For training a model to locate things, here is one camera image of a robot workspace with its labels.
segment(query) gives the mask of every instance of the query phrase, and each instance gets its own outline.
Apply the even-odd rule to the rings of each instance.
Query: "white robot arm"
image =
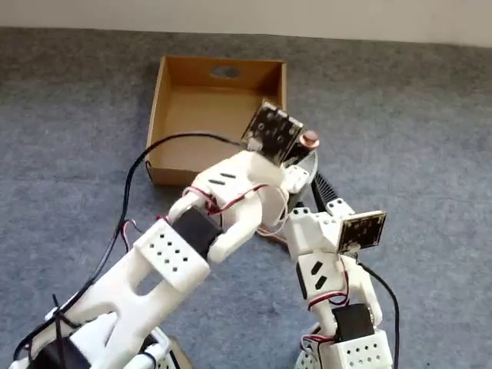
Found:
[[[263,129],[261,123],[256,129]],[[298,133],[289,127],[285,132]],[[255,139],[255,135],[248,136],[253,143]],[[207,261],[222,262],[250,239],[260,224],[284,226],[301,290],[320,322],[316,334],[303,336],[301,345],[306,353],[299,357],[297,368],[309,368],[305,355],[316,369],[358,367],[361,360],[364,368],[391,368],[385,333],[377,329],[381,308],[369,275],[353,258],[341,255],[371,246],[368,239],[378,243],[385,214],[354,214],[342,199],[336,199],[327,204],[327,212],[312,214],[306,208],[296,208],[289,215],[288,193],[299,188],[303,177],[293,180],[286,176],[293,172],[279,165],[286,157],[258,152],[241,151],[200,173],[172,206],[168,218],[153,224],[61,319],[36,334],[29,347],[30,357],[15,361],[10,368],[41,367],[30,362],[50,346],[56,357],[67,359],[73,353],[66,348],[63,352],[63,345],[57,342],[60,336],[69,337],[70,347],[81,356],[84,362],[80,368],[145,369],[157,366],[158,361],[170,361],[168,339],[157,326],[208,276]],[[220,218],[220,227],[212,217]],[[151,271],[157,271],[162,280],[148,294],[138,295],[136,287]],[[356,295],[362,304],[349,304],[349,298]],[[338,310],[332,309],[333,305],[339,306]],[[47,320],[57,311],[54,309]],[[361,329],[346,332],[344,322],[354,314],[367,316],[369,322],[362,320]],[[77,330],[73,323],[82,327]],[[153,341],[144,346],[149,337]],[[376,354],[363,359],[358,352],[369,345]],[[59,367],[79,368],[62,362]]]

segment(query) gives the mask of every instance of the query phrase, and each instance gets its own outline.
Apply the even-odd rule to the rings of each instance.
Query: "black cable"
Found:
[[[394,294],[391,287],[386,283],[386,281],[376,274],[375,271],[370,269],[368,266],[362,264],[358,261],[358,264],[364,269],[368,274],[370,274],[375,280],[383,285],[388,294],[391,296],[394,305],[394,359],[393,359],[393,369],[398,369],[398,361],[400,360],[400,306],[398,305],[398,299]]]
[[[131,187],[131,180],[133,179],[133,175],[135,174],[135,171],[137,167],[144,161],[145,157],[153,150],[155,150],[158,146],[164,144],[167,141],[170,141],[174,138],[183,138],[183,137],[208,137],[208,138],[213,138],[218,141],[224,142],[226,144],[231,144],[235,146],[240,146],[236,141],[231,140],[230,138],[227,138],[223,135],[219,135],[213,132],[207,132],[207,131],[191,131],[191,132],[182,132],[182,133],[176,133],[174,135],[169,135],[159,141],[154,142],[152,145],[150,145],[148,148],[146,148],[135,160],[133,165],[130,167],[130,170],[127,173],[126,180],[125,180],[125,193],[123,195],[123,205],[121,209],[121,214],[118,219],[118,223],[116,224],[115,230],[113,231],[113,235],[111,236],[111,240],[109,241],[108,245],[106,246],[105,253],[102,255],[101,260],[99,261],[98,266],[94,269],[92,272],[91,276],[89,279],[84,283],[82,288],[71,298],[68,300],[66,305],[61,307],[58,312],[60,314],[65,314],[71,307],[74,306],[74,304],[80,300],[80,298],[84,295],[84,293],[94,284],[95,280],[98,278],[100,273],[102,272],[102,269],[106,265],[106,262],[108,261],[109,255],[113,251],[113,248],[115,246],[116,240],[118,239],[119,231],[121,226],[123,225],[123,222],[125,221],[126,214],[128,211],[128,199],[130,197],[130,187]],[[47,321],[44,323],[40,324],[37,326],[31,333],[29,333],[27,336],[25,336],[21,342],[17,345],[17,347],[14,350],[14,361],[18,360],[18,357],[22,351],[23,348],[27,347],[30,345],[32,340],[41,332],[43,332],[44,329],[49,327],[51,324],[55,322],[56,317],[53,315],[51,318],[49,318]]]

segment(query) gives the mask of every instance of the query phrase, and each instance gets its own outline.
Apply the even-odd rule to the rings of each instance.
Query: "wire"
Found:
[[[309,304],[307,305],[307,309],[310,310],[313,306],[316,304],[319,304],[322,301],[329,300],[330,304],[332,305],[347,305],[349,303],[349,295],[350,295],[350,288],[349,288],[349,280],[348,280],[348,272],[345,267],[344,259],[340,259],[343,267],[344,267],[344,279],[345,279],[345,292],[342,291],[335,291],[335,292],[329,292],[327,294],[322,294],[321,296],[318,296],[317,298],[311,300]],[[332,301],[333,298],[339,298],[343,297],[341,301]]]
[[[130,167],[130,170],[127,173],[126,180],[125,180],[125,193],[123,195],[123,205],[121,207],[121,214],[118,219],[118,223],[115,226],[115,229],[113,231],[113,235],[111,236],[110,241],[108,242],[108,245],[106,246],[105,252],[101,257],[101,260],[99,261],[98,265],[96,268],[93,270],[91,273],[90,277],[88,280],[82,285],[81,289],[70,299],[67,301],[67,303],[62,306],[59,309],[59,312],[62,314],[66,313],[71,307],[77,303],[77,301],[80,300],[80,298],[84,295],[84,293],[94,284],[96,279],[99,277],[100,273],[102,272],[103,268],[105,267],[109,255],[113,251],[113,248],[115,247],[116,240],[118,239],[118,234],[120,232],[121,226],[123,225],[123,222],[125,221],[126,214],[128,212],[128,201],[130,197],[130,187],[131,187],[131,180],[133,179],[133,176],[135,174],[135,171],[137,170],[138,166],[144,161],[145,157],[155,150],[158,146],[164,144],[167,141],[170,141],[175,138],[183,138],[183,137],[206,137],[206,138],[213,138],[218,141],[224,142],[226,144],[230,145],[235,145],[235,146],[241,146],[236,141],[231,140],[230,138],[227,138],[223,135],[219,135],[213,132],[207,132],[207,131],[191,131],[191,132],[182,132],[182,133],[176,133],[173,135],[169,135],[161,140],[158,140],[148,146],[135,160],[133,165]],[[32,340],[41,332],[43,332],[44,329],[49,327],[51,324],[55,322],[55,316],[49,318],[47,321],[43,322],[39,326],[37,326],[33,331],[31,331],[27,336],[25,336],[17,345],[17,347],[14,350],[13,354],[13,359],[14,361],[18,360],[18,357],[21,353],[21,351],[26,347],[26,345],[29,345]]]
[[[152,369],[155,369],[157,367],[157,360],[155,360],[154,355],[152,355],[151,353],[149,353],[147,351],[141,352],[139,355],[146,356],[146,357],[148,357],[152,361]]]
[[[315,342],[317,344],[317,359],[319,360],[320,363],[320,369],[323,368],[323,362],[321,360],[321,352],[320,352],[320,346],[321,344],[325,344],[327,342],[334,342],[334,337],[325,337],[321,336],[320,334],[305,334],[304,336],[301,337],[301,349],[302,351],[312,354],[314,356],[314,353],[312,351],[312,346],[306,347],[304,346],[304,342],[307,341],[309,343]]]
[[[183,190],[182,197],[185,196],[188,192],[193,192],[194,194],[197,194],[198,196],[202,196],[205,198],[205,208],[208,211],[208,215],[211,215],[212,209],[217,208],[217,200],[210,196],[207,192],[202,191],[200,188],[195,187],[195,186],[188,186]],[[224,225],[224,217],[222,214],[219,214],[219,225],[222,228]]]
[[[133,228],[135,228],[137,232],[144,233],[139,227],[137,227],[137,222],[135,221],[135,219],[125,219],[125,222],[121,226],[120,235],[121,238],[123,238],[123,242],[125,243],[126,252],[130,251],[130,242],[128,242],[128,237],[126,235],[126,227],[128,224],[133,225]]]
[[[393,358],[393,369],[398,369],[398,363],[400,361],[400,306],[398,305],[397,296],[394,294],[393,290],[386,281],[376,274],[375,271],[370,269],[367,265],[362,264],[360,261],[358,264],[364,269],[368,274],[370,274],[376,281],[381,283],[386,289],[388,294],[391,296],[394,305],[394,358]]]
[[[267,187],[267,186],[269,186],[269,184],[262,183],[262,184],[255,185],[254,187],[250,188],[249,190],[247,190],[243,194],[240,194],[239,196],[237,196],[234,200],[230,200],[222,208],[218,208],[218,209],[212,210],[211,215],[216,215],[216,214],[223,213],[224,211],[228,210],[232,206],[236,205],[239,201],[244,200],[244,198],[246,197],[246,195],[249,194],[250,192],[256,192],[260,188]]]
[[[288,201],[289,201],[289,198],[285,198],[284,197],[284,193],[282,192],[282,190],[279,188],[279,187],[274,187],[277,189],[278,193],[280,194],[280,196],[282,197],[282,200],[283,200],[283,205],[284,205],[284,208],[282,209],[282,214],[284,215],[284,217],[280,220],[280,226],[278,226],[277,229],[275,229],[274,231],[267,231],[261,227],[259,227],[256,232],[260,235],[260,236],[263,236],[263,237],[266,237],[266,238],[269,238],[269,237],[272,237],[272,238],[277,238],[279,241],[284,241],[285,244],[287,244],[287,241],[284,240],[283,238],[280,238],[277,236],[277,234],[282,230],[284,229],[284,226],[285,226],[285,223],[287,222],[287,219],[289,218],[289,208],[288,208]]]

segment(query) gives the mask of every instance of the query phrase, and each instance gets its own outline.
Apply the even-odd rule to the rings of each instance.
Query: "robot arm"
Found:
[[[279,142],[278,137],[297,136],[299,124],[275,110],[270,118],[280,117],[290,125],[281,125],[280,131],[268,134],[269,127],[265,127],[264,122],[270,119],[273,110],[268,105],[262,109],[256,117],[260,119],[254,119],[245,134],[248,146],[252,143],[254,151],[241,151],[200,173],[184,196],[172,206],[168,220],[161,219],[152,225],[134,247],[65,312],[66,320],[85,324],[73,334],[74,328],[61,322],[60,331],[64,337],[71,335],[70,340],[81,348],[80,351],[85,350],[84,356],[90,358],[90,367],[144,369],[149,365],[148,357],[138,354],[144,340],[150,333],[155,334],[156,329],[159,332],[156,327],[208,276],[207,260],[222,262],[251,238],[260,224],[285,224],[289,251],[296,261],[304,298],[320,321],[320,337],[327,339],[323,343],[331,342],[329,346],[322,349],[318,346],[317,352],[313,351],[315,362],[319,364],[317,367],[322,368],[326,363],[325,368],[349,368],[354,361],[343,360],[351,349],[344,349],[370,336],[372,344],[379,345],[377,356],[381,365],[366,367],[391,367],[384,332],[377,330],[382,319],[381,308],[369,276],[353,258],[341,255],[377,244],[384,213],[354,214],[348,205],[337,199],[333,206],[327,205],[329,212],[312,214],[306,208],[298,208],[289,216],[288,193],[292,188],[299,188],[299,183],[286,177],[286,173],[295,171],[286,171],[280,163],[297,160],[303,148],[291,144],[285,146],[291,152],[289,157],[289,150],[279,151],[275,145]],[[278,121],[274,123],[272,127],[277,127]],[[264,142],[258,146],[259,131],[265,135],[260,135]],[[266,145],[272,137],[273,146]],[[219,217],[221,226],[210,222],[211,217]],[[373,228],[378,228],[379,232],[371,238]],[[138,295],[136,287],[151,271],[157,271],[162,280],[148,294]],[[345,304],[339,309],[350,307],[349,293],[354,292],[364,302],[362,307],[359,306],[360,311],[366,311],[370,320],[369,324],[366,321],[363,324],[367,329],[365,335],[356,338],[347,335],[345,330],[341,334],[347,320],[344,314],[350,320],[354,312],[332,309],[333,303],[337,302],[331,300],[335,294],[344,296]],[[102,324],[101,317],[108,315],[115,318],[103,333],[98,333],[105,337],[101,342],[95,342],[98,349],[84,349],[82,341],[87,334],[81,334],[86,332],[83,329],[96,322]],[[30,347],[32,357],[37,357],[56,336],[55,323],[39,333]],[[168,352],[166,348],[158,355],[164,357]],[[26,367],[28,359],[16,361],[11,369]]]

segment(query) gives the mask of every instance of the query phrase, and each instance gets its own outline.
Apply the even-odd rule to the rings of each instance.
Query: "white plastic part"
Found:
[[[313,354],[307,354],[304,351],[300,352],[294,365],[294,369],[318,369],[319,367],[317,357]]]
[[[115,328],[117,319],[116,313],[103,314],[85,324],[70,337],[89,363],[97,360],[104,353],[106,342]]]
[[[10,367],[8,367],[8,369],[27,369],[28,366],[29,360],[25,357],[21,360],[14,361],[12,364],[10,364]]]
[[[352,209],[343,198],[336,198],[335,200],[328,202],[326,204],[326,209],[334,218],[342,218],[355,214],[354,209]]]
[[[307,301],[333,291],[343,291],[343,267],[338,254],[315,251],[298,258],[299,269],[306,287]]]
[[[298,165],[285,169],[285,189],[289,194],[299,193],[309,179],[309,172]]]
[[[291,259],[297,260],[300,255],[313,251],[337,252],[334,242],[340,225],[332,221],[334,219],[326,212],[313,214],[308,208],[295,208],[284,227]]]
[[[213,197],[223,207],[256,185],[267,185],[248,192],[244,199],[222,213],[224,228],[212,244],[208,259],[221,262],[250,239],[261,223],[279,222],[288,193],[284,188],[284,171],[256,152],[241,151],[206,169],[191,184]],[[189,192],[175,202],[168,218],[172,223],[191,206],[204,206],[204,198]]]
[[[393,365],[386,333],[382,330],[376,330],[371,336],[322,345],[321,356],[326,368],[391,369]]]
[[[134,247],[180,292],[199,284],[210,272],[205,259],[163,219],[152,225]]]
[[[145,349],[145,352],[150,354],[154,359],[157,366],[154,366],[154,361],[145,354],[139,354],[135,356],[127,365],[125,369],[175,369],[175,363],[173,362],[171,355],[167,353],[160,344],[152,344]]]
[[[131,249],[120,261],[92,285],[84,296],[66,313],[74,322],[90,321],[101,314],[115,311],[118,320],[112,330],[104,352],[98,357],[93,369],[111,369],[124,367],[138,352],[143,340],[170,314],[208,275],[206,263],[196,262],[194,268],[185,268],[187,262],[176,264],[173,273],[158,266],[162,255],[152,254],[145,248],[150,245],[159,232],[167,236],[168,241],[183,247],[182,255],[196,256],[196,251],[183,244],[182,238],[172,231],[164,220],[158,221],[142,237],[136,248]],[[165,278],[148,294],[139,296],[136,287],[152,271],[157,270]],[[66,324],[61,326],[63,335],[72,331]],[[51,324],[40,333],[32,343],[32,353],[39,350],[55,338],[55,325]]]

